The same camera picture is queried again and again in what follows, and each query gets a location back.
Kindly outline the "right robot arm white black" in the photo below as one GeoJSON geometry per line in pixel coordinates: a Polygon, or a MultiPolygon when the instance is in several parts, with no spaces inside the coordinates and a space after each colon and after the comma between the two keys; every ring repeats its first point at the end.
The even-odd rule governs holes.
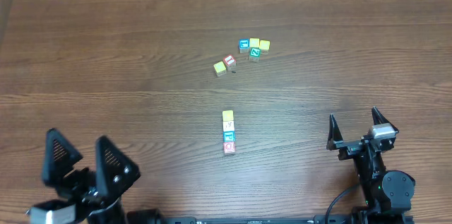
{"type": "Polygon", "coordinates": [[[364,198],[370,210],[401,214],[411,209],[415,180],[400,170],[387,170],[382,154],[393,149],[399,130],[372,107],[374,125],[356,141],[345,141],[333,114],[329,117],[326,148],[338,151],[339,160],[353,160],[364,198]]]}

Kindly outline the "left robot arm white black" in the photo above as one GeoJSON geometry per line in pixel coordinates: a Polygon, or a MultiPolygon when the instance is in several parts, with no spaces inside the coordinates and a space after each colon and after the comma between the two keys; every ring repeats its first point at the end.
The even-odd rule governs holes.
{"type": "Polygon", "coordinates": [[[57,129],[46,134],[42,181],[60,199],[44,203],[47,223],[164,223],[157,209],[124,210],[122,195],[141,173],[107,136],[95,143],[95,169],[76,170],[82,154],[57,129]]]}

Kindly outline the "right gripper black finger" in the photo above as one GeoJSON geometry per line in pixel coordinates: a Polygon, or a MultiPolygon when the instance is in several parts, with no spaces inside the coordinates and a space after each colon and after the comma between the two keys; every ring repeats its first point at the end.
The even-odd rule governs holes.
{"type": "Polygon", "coordinates": [[[343,137],[339,130],[338,124],[333,114],[329,116],[329,132],[326,148],[328,150],[336,150],[343,143],[343,137]]]}
{"type": "Polygon", "coordinates": [[[385,118],[376,106],[373,106],[371,109],[372,119],[374,125],[387,124],[388,120],[385,118]]]}

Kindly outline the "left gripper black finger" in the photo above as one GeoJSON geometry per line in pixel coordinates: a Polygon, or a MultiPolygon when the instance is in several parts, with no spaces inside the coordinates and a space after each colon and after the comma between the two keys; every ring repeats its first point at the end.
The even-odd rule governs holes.
{"type": "Polygon", "coordinates": [[[140,170],[128,156],[122,153],[107,136],[101,136],[95,144],[96,188],[102,198],[118,198],[140,176],[140,170]]]}
{"type": "Polygon", "coordinates": [[[80,152],[59,130],[50,129],[46,133],[42,181],[48,187],[57,186],[82,158],[80,152]]]}

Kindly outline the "plain wooden block front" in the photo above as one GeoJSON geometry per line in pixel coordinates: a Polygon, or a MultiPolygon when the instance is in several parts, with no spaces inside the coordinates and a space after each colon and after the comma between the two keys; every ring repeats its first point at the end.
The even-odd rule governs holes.
{"type": "Polygon", "coordinates": [[[234,131],[224,131],[223,132],[224,142],[234,142],[236,141],[236,136],[234,131]]]}

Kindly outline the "red C wooden block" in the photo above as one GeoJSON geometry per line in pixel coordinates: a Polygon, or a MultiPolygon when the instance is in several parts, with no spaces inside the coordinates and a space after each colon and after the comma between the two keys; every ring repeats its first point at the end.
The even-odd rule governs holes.
{"type": "Polygon", "coordinates": [[[225,155],[235,154],[236,146],[234,141],[226,141],[223,143],[223,152],[225,155]]]}

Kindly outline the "plain picture wooden block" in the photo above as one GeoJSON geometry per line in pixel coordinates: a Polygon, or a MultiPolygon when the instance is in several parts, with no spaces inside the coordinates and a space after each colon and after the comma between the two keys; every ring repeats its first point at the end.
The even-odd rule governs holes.
{"type": "Polygon", "coordinates": [[[224,132],[228,132],[228,131],[235,131],[235,127],[234,127],[234,121],[223,121],[222,122],[222,127],[223,127],[223,131],[224,132]]]}

